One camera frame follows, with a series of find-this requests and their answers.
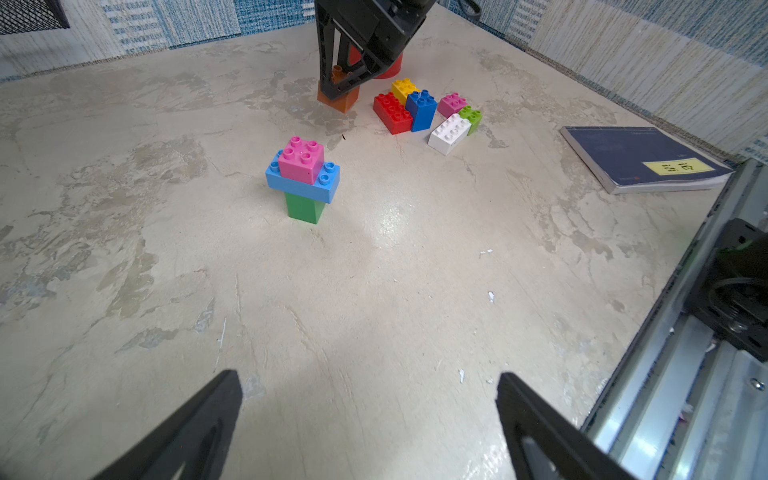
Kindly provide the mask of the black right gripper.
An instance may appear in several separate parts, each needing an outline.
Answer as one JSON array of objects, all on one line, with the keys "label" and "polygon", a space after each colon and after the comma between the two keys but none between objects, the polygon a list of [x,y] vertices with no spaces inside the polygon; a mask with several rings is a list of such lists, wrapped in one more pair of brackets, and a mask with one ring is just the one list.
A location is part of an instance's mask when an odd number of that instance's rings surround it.
[{"label": "black right gripper", "polygon": [[[435,5],[430,1],[320,0],[315,2],[320,66],[320,91],[335,100],[363,83],[378,79],[403,55],[407,44]],[[333,63],[335,31],[340,32],[336,60]],[[350,47],[356,47],[362,60],[350,66]],[[373,57],[396,57],[389,66],[379,65]],[[348,76],[333,83],[333,66],[339,65]]]}]

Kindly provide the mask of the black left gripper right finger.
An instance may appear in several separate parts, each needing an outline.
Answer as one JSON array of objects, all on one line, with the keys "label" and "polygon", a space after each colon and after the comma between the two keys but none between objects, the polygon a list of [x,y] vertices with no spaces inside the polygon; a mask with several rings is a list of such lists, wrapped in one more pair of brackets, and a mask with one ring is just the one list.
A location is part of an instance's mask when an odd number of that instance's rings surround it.
[{"label": "black left gripper right finger", "polygon": [[518,479],[630,479],[512,372],[500,375],[496,407]]}]

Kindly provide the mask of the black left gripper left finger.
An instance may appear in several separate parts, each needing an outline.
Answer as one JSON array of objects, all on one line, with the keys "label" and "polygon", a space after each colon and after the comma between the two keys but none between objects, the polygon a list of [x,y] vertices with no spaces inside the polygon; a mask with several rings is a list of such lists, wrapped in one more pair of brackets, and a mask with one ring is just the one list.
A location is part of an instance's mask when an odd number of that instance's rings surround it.
[{"label": "black left gripper left finger", "polygon": [[238,373],[220,372],[98,479],[218,479],[243,400]]}]

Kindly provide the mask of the orange lego brick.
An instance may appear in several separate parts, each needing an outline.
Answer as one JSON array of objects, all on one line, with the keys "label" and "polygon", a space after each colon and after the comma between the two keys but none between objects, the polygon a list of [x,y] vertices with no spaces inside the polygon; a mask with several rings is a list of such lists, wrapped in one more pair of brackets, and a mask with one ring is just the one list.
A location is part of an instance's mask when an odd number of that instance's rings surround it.
[{"label": "orange lego brick", "polygon": [[[348,76],[348,73],[344,72],[339,65],[334,65],[332,67],[331,78],[332,78],[333,84],[338,84],[339,82],[344,80],[347,76]],[[318,90],[317,100],[320,103],[323,103],[343,114],[346,114],[352,109],[354,104],[357,102],[359,98],[359,89],[360,87],[355,87],[354,89],[350,90],[346,94],[339,96],[335,100],[329,100],[328,97],[324,95],[321,90]]]}]

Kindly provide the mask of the red lego brick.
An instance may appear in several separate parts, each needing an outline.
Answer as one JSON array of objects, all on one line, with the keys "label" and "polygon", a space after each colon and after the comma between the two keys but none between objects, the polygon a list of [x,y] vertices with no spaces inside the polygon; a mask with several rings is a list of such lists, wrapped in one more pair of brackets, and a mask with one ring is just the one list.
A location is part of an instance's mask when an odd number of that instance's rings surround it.
[{"label": "red lego brick", "polygon": [[410,131],[413,117],[392,92],[374,98],[373,110],[392,135]]}]

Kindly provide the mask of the magenta lego brick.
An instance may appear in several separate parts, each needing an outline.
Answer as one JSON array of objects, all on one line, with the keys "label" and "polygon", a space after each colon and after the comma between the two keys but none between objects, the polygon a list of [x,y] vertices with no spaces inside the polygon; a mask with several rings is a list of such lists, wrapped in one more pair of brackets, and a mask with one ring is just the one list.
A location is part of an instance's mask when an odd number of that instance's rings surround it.
[{"label": "magenta lego brick", "polygon": [[324,146],[314,140],[291,137],[278,159],[283,178],[314,184],[325,163]]}]

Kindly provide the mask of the light blue lego brick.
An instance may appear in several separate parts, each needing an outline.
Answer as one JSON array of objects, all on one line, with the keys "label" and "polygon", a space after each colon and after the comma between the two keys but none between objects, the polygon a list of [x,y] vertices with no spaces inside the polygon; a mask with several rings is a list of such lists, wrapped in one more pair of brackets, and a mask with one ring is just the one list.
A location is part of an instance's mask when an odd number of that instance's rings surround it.
[{"label": "light blue lego brick", "polygon": [[326,162],[315,183],[310,185],[281,176],[278,160],[282,153],[283,151],[279,150],[266,169],[267,185],[284,193],[330,204],[340,183],[341,167],[333,162]]}]

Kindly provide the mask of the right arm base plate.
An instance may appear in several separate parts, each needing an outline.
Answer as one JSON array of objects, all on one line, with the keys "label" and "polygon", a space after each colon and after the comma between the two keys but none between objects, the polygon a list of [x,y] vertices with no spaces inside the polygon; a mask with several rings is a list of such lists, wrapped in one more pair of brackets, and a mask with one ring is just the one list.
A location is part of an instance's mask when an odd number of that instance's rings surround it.
[{"label": "right arm base plate", "polygon": [[729,221],[688,296],[687,311],[716,337],[767,360],[767,233]]}]

